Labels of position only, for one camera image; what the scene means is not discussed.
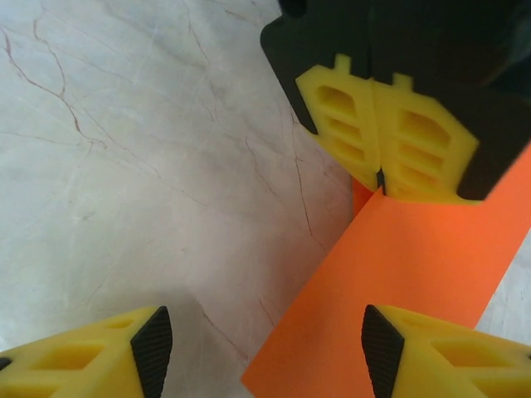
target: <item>marble floor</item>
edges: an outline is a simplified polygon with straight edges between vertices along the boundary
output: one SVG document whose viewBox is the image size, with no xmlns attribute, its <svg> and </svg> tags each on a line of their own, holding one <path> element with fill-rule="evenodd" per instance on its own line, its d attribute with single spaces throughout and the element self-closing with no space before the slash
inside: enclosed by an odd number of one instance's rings
<svg viewBox="0 0 531 398">
<path fill-rule="evenodd" d="M 274 0 L 0 0 L 0 351 L 169 306 L 165 397 L 238 378 L 352 218 L 259 45 Z M 531 244 L 480 322 L 531 343 Z"/>
</svg>

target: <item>yellow plastic part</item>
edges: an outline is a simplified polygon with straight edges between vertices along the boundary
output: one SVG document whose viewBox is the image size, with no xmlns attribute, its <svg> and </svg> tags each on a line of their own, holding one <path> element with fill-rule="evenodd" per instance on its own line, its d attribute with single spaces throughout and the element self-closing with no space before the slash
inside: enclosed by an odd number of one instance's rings
<svg viewBox="0 0 531 398">
<path fill-rule="evenodd" d="M 405 339 L 392 398 L 531 396 L 531 347 L 400 308 L 378 310 Z"/>
<path fill-rule="evenodd" d="M 366 188 L 403 201 L 474 203 L 456 191 L 478 140 L 438 101 L 395 74 L 392 85 L 350 75 L 350 58 L 314 66 L 296 83 L 319 134 L 312 135 Z"/>
<path fill-rule="evenodd" d="M 0 398 L 144 398 L 130 341 L 157 307 L 142 308 L 0 353 Z"/>
</svg>

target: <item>yellow 3d printed part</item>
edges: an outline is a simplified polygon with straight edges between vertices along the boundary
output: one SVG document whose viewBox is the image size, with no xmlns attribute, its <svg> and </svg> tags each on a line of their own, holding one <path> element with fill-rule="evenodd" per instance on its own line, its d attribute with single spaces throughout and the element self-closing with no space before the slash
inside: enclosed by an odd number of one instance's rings
<svg viewBox="0 0 531 398">
<path fill-rule="evenodd" d="M 0 398 L 159 398 L 168 310 L 142 308 L 0 353 Z"/>
<path fill-rule="evenodd" d="M 394 307 L 365 311 L 376 398 L 531 396 L 531 347 Z"/>
<path fill-rule="evenodd" d="M 478 140 L 433 98 L 395 74 L 392 85 L 351 75 L 350 59 L 296 79 L 319 134 L 312 136 L 366 188 L 385 176 L 387 195 L 467 203 L 457 195 Z"/>
</svg>

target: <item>white marble surface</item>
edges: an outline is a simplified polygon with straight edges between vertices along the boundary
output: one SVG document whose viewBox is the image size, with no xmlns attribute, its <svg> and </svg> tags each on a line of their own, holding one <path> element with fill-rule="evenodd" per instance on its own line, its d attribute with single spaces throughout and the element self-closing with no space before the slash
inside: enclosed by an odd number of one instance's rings
<svg viewBox="0 0 531 398">
<path fill-rule="evenodd" d="M 259 45 L 274 0 L 0 0 L 0 351 L 167 304 L 165 397 L 238 377 L 351 219 Z M 482 321 L 531 343 L 531 253 Z"/>
</svg>

